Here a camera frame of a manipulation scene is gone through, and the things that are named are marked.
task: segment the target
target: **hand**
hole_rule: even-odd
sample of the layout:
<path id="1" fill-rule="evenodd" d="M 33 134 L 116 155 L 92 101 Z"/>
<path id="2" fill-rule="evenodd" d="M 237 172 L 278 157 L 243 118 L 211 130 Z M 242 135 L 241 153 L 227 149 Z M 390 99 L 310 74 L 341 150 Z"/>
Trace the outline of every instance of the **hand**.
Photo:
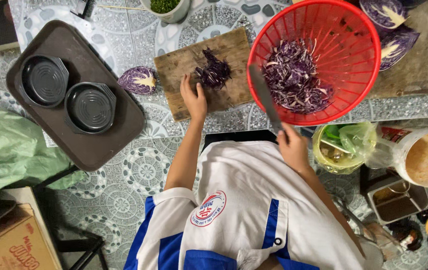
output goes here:
<path id="1" fill-rule="evenodd" d="M 300 175 L 312 170 L 307 156 L 308 138 L 299 135 L 288 123 L 283 122 L 282 126 L 284 131 L 279 131 L 277 142 L 284 162 Z"/>
<path id="2" fill-rule="evenodd" d="M 204 90 L 200 83 L 197 83 L 197 95 L 194 94 L 189 85 L 190 74 L 184 76 L 181 79 L 181 96 L 186 104 L 187 110 L 192 118 L 191 122 L 204 123 L 207 114 L 207 102 L 204 96 Z"/>

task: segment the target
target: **wooden skewer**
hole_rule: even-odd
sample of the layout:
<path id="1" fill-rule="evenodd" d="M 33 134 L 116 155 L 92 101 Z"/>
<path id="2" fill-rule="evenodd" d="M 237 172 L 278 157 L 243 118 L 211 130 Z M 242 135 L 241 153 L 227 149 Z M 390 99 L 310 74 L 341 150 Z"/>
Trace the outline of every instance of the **wooden skewer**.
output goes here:
<path id="1" fill-rule="evenodd" d="M 116 6 L 104 6 L 104 5 L 97 5 L 97 6 L 98 6 L 98 7 L 103 7 L 103 8 L 113 8 L 113 9 L 146 10 L 146 9 L 138 9 L 138 8 L 116 7 Z"/>

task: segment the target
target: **cardboard box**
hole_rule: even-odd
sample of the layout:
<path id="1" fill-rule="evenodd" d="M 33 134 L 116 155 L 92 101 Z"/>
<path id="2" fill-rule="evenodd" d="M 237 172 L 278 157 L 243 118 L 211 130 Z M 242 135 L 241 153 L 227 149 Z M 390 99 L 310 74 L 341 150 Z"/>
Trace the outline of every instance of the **cardboard box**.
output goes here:
<path id="1" fill-rule="evenodd" d="M 0 270 L 55 270 L 55 261 L 29 204 L 0 220 Z"/>
<path id="2" fill-rule="evenodd" d="M 37 205 L 37 201 L 34 193 L 32 192 L 31 187 L 22 187 L 22 188 L 11 188 L 11 189 L 1 189 L 0 190 L 0 200 L 14 200 L 18 205 L 29 204 L 34 212 L 34 217 L 37 221 L 37 225 L 41 230 L 42 236 L 44 238 L 44 242 L 47 245 L 51 258 L 54 260 L 55 267 L 58 270 L 62 270 L 61 262 L 59 260 L 59 255 L 54 248 L 54 244 L 49 234 L 49 230 L 47 230 L 47 226 L 42 217 L 39 206 Z"/>

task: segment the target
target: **purple cabbage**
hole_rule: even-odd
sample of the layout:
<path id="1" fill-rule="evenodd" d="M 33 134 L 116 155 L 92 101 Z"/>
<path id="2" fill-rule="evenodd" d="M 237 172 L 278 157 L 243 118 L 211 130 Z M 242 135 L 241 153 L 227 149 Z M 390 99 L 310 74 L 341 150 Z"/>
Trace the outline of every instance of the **purple cabbage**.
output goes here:
<path id="1" fill-rule="evenodd" d="M 398 0 L 360 0 L 359 4 L 380 36 L 393 31 L 408 18 L 406 8 Z"/>
<path id="2" fill-rule="evenodd" d="M 381 68 L 384 71 L 408 53 L 418 40 L 419 33 L 405 25 L 401 25 L 381 40 Z"/>
<path id="3" fill-rule="evenodd" d="M 209 48 L 203 49 L 202 53 L 207 59 L 207 65 L 203 68 L 196 67 L 195 72 L 202 81 L 202 85 L 219 91 L 226 85 L 226 81 L 231 78 L 231 69 L 228 62 L 225 59 L 224 61 L 217 59 Z"/>
<path id="4" fill-rule="evenodd" d="M 299 114 L 324 110 L 330 105 L 332 87 L 321 87 L 316 65 L 302 39 L 281 40 L 262 68 L 271 97 L 280 106 Z"/>
<path id="5" fill-rule="evenodd" d="M 117 83 L 128 92 L 148 95 L 155 91 L 156 78 L 151 68 L 139 66 L 124 72 Z"/>

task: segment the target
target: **tiled countertop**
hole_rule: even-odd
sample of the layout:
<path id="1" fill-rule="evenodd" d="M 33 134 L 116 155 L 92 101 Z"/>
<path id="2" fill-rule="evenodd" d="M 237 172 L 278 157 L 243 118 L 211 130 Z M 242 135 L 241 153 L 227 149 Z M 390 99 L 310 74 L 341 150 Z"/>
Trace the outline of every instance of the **tiled countertop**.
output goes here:
<path id="1" fill-rule="evenodd" d="M 290 0 L 191 0 L 191 10 L 179 23 L 165 24 L 142 10 L 94 7 L 87 20 L 69 10 L 77 0 L 9 0 L 21 51 L 50 20 L 75 26 L 116 75 L 128 68 L 155 68 L 153 58 L 166 52 L 245 26 L 249 40 Z M 139 0 L 99 0 L 97 4 L 140 7 Z M 13 64 L 11 55 L 0 56 L 1 73 Z M 147 119 L 140 138 L 183 136 L 188 121 L 174 122 L 162 87 L 151 95 L 133 95 Z M 337 123 L 428 117 L 428 95 L 411 95 L 362 101 Z M 251 102 L 211 113 L 205 133 L 269 128 L 265 113 Z"/>

